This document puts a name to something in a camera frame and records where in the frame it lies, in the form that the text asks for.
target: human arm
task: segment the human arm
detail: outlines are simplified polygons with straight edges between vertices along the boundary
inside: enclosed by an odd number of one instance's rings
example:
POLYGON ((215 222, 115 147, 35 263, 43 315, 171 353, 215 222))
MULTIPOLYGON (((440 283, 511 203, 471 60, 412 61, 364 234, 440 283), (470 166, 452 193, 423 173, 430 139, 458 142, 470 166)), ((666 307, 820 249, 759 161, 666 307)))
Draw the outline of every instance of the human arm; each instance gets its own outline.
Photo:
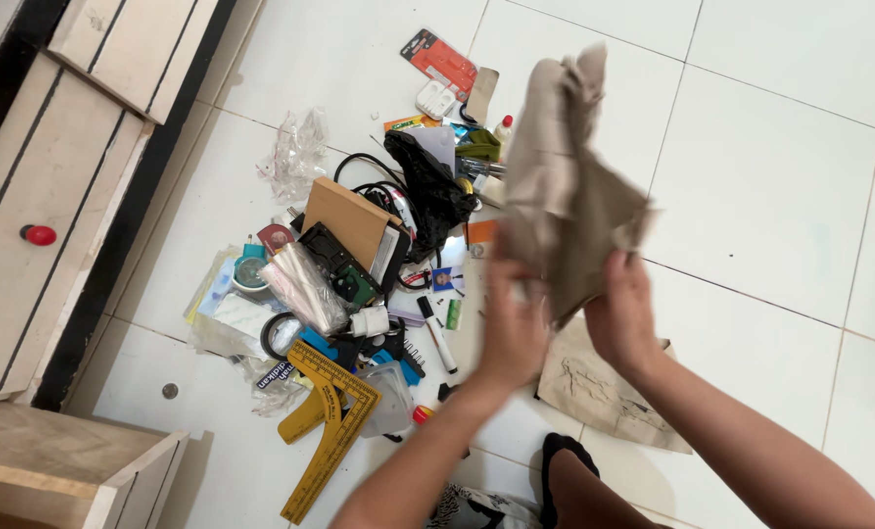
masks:
POLYGON ((614 252, 585 308, 594 348, 770 527, 875 527, 875 500, 818 450, 714 388, 655 340, 642 260, 614 252))
POLYGON ((512 283, 530 277, 515 262, 490 260, 486 329, 479 365, 460 390, 346 499, 331 527, 420 527, 460 456, 483 425, 542 368, 548 349, 544 290, 513 299, 512 283))

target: forearm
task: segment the forearm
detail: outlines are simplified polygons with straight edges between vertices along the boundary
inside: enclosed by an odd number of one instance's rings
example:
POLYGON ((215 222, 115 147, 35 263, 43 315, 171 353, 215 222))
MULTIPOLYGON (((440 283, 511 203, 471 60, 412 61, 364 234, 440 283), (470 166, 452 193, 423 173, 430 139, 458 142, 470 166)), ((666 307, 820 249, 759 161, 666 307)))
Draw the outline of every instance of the forearm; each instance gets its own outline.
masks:
POLYGON ((770 527, 875 527, 852 476, 665 354, 623 374, 770 527))
POLYGON ((440 411, 349 496, 331 527, 420 527, 470 440, 509 394, 478 376, 467 379, 440 411))

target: red bottle cap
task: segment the red bottle cap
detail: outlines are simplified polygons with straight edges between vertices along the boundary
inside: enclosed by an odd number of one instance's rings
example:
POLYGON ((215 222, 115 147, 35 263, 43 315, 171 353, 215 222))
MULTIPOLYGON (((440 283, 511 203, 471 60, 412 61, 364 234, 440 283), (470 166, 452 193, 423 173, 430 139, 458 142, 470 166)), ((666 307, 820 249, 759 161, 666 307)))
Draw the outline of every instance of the red bottle cap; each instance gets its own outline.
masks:
POLYGON ((55 230, 48 226, 33 226, 28 224, 20 230, 20 236, 36 246, 49 246, 58 238, 55 230))
POLYGON ((431 417, 431 415, 434 415, 433 409, 430 409, 426 406, 418 405, 415 408, 415 412, 411 415, 411 418, 414 419, 415 422, 419 425, 423 425, 424 421, 427 421, 428 417, 431 417))

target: cardboard box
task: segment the cardboard box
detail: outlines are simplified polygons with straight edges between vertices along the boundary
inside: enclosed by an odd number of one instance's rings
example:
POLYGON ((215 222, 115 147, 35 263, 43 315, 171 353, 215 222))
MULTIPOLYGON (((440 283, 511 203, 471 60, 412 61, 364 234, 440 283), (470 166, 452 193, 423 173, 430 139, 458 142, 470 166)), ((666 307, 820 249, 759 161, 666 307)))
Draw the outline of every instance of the cardboard box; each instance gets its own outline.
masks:
POLYGON ((304 232, 322 222, 367 272, 382 242, 385 225, 402 220, 326 177, 313 181, 304 217, 304 232))

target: black marker cap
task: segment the black marker cap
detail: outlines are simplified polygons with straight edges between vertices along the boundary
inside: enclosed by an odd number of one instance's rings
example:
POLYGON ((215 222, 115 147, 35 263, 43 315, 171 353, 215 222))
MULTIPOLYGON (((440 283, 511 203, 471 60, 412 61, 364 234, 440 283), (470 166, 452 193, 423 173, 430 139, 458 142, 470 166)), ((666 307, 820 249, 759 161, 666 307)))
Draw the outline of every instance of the black marker cap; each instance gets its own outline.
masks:
POLYGON ((422 295, 418 298, 418 306, 421 308, 421 315, 424 316, 424 319, 428 319, 434 315, 434 311, 431 308, 431 302, 428 301, 427 295, 422 295))

